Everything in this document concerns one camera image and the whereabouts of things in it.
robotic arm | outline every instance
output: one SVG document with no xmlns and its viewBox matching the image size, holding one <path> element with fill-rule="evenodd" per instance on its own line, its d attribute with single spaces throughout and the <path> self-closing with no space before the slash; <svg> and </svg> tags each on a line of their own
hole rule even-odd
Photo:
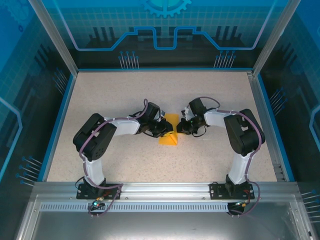
<svg viewBox="0 0 320 240">
<path fill-rule="evenodd" d="M 181 112 L 183 118 L 177 126 L 178 133 L 198 137 L 195 134 L 198 133 L 201 127 L 223 127 L 226 128 L 230 145 L 235 152 L 231 170 L 226 175 L 226 183 L 224 186 L 213 186 L 215 189 L 211 192 L 211 199 L 221 199 L 221 197 L 225 199 L 225 193 L 230 198 L 242 197 L 244 190 L 252 190 L 251 184 L 246 180 L 246 170 L 249 159 L 252 159 L 252 153 L 259 146 L 259 137 L 252 124 L 232 111 L 223 111 L 217 108 L 207 109 L 200 98 L 192 100 Z M 263 144 L 265 142 L 265 135 L 253 113 L 249 109 L 244 109 L 240 113 L 248 117 L 257 127 L 261 136 L 261 143 Z"/>
<path fill-rule="evenodd" d="M 80 152 L 84 143 L 90 135 L 104 122 L 109 121 L 91 138 L 83 149 L 82 155 L 85 158 L 86 176 L 84 176 L 84 185 L 92 194 L 91 198 L 102 196 L 104 189 L 94 186 L 91 181 L 100 187 L 106 186 L 106 179 L 102 171 L 101 157 L 106 152 L 111 139 L 120 135 L 136 135 L 145 133 L 148 136 L 158 138 L 173 132 L 173 126 L 164 118 L 165 113 L 161 111 L 159 106 L 152 102 L 148 102 L 143 115 L 134 119 L 136 112 L 127 118 L 104 118 L 98 113 L 93 114 L 78 131 L 73 138 L 73 144 L 76 150 Z"/>
</svg>

yellow block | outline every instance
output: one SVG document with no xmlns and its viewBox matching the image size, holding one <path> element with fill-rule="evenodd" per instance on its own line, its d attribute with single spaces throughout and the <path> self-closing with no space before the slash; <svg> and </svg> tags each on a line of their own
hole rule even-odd
<svg viewBox="0 0 320 240">
<path fill-rule="evenodd" d="M 164 118 L 172 124 L 173 132 L 167 133 L 159 138 L 159 144 L 176 146 L 178 144 L 177 125 L 179 123 L 179 114 L 166 113 Z"/>
</svg>

ventilation slots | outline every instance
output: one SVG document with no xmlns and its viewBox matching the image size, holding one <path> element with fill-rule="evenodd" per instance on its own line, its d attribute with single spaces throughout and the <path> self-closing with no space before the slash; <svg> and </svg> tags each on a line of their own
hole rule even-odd
<svg viewBox="0 0 320 240">
<path fill-rule="evenodd" d="M 91 203 L 65 203 L 46 202 L 40 207 L 41 212 L 86 212 Z M 228 212 L 227 203 L 224 202 L 116 202 L 110 212 Z M 106 206 L 96 212 L 103 212 Z"/>
</svg>

gear icon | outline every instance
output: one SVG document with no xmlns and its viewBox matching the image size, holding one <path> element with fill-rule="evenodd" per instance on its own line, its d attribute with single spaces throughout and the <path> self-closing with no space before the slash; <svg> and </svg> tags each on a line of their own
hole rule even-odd
<svg viewBox="0 0 320 240">
<path fill-rule="evenodd" d="M 191 4 L 191 0 L 141 0 L 144 5 L 144 10 L 149 10 L 150 14 L 155 14 L 157 17 L 168 15 L 173 17 L 175 14 L 180 14 L 181 10 L 187 9 L 187 4 Z"/>
<path fill-rule="evenodd" d="M 1 0 L 0 6 L 7 7 L 7 10 L 11 13 L 11 16 L 20 25 L 28 19 L 30 14 L 30 7 L 28 0 Z"/>
</svg>

speckled tabletop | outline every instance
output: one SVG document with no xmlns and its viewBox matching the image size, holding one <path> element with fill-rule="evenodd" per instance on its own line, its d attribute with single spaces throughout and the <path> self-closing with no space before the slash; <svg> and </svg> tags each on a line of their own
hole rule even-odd
<svg viewBox="0 0 320 240">
<path fill-rule="evenodd" d="M 147 98 L 166 113 L 181 115 L 200 96 L 216 98 L 222 110 L 249 108 L 259 118 L 245 72 L 80 72 L 47 181 L 74 182 L 84 175 L 72 141 L 93 113 L 126 117 L 142 110 Z M 207 99 L 203 103 L 215 106 Z M 159 145 L 158 139 L 144 134 L 114 137 L 102 164 L 108 182 L 212 182 L 225 180 L 233 156 L 226 130 L 211 126 L 203 137 L 179 135 L 177 146 Z M 267 144 L 253 159 L 249 176 L 276 181 Z"/>
</svg>

